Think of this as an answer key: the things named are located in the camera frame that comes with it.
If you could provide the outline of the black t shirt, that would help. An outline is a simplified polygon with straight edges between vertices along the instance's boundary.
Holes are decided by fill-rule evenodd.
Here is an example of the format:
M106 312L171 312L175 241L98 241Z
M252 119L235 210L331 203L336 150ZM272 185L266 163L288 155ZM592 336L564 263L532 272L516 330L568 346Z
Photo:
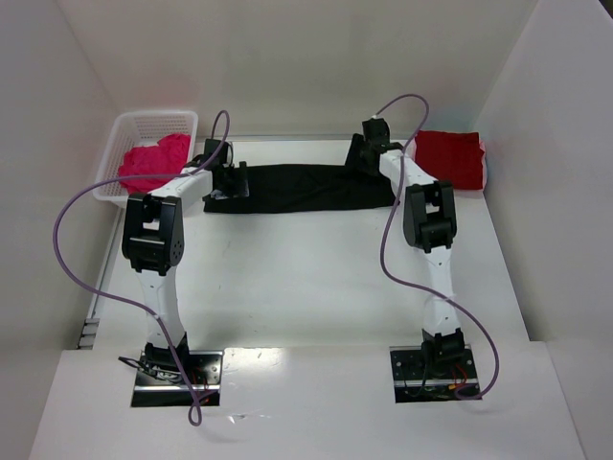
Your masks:
M394 203L390 180L338 165L280 164L246 168L247 196L207 197L208 214L356 211Z

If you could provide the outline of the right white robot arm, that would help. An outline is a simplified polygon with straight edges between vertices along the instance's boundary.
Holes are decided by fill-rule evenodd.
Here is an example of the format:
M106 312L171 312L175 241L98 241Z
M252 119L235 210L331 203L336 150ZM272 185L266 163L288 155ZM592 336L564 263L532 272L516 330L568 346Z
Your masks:
M384 119L372 117L362 129L353 136L346 163L361 173L389 178L402 206L404 239L425 260L429 286L436 291L425 301L421 350L424 367L432 377L440 377L465 350L460 319L449 304L454 297L451 246L457 235L453 186L404 156Z

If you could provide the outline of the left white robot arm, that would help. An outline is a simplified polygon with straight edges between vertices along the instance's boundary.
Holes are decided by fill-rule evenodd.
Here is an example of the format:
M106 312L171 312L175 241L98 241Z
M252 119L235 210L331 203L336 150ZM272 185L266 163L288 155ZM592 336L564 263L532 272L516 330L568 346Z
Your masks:
M247 167L234 163L232 144L208 139L203 152L177 177L128 197L122 252L136 272L148 308L146 369L179 374L190 361L176 292L176 268L186 248L183 211L207 198L248 195Z

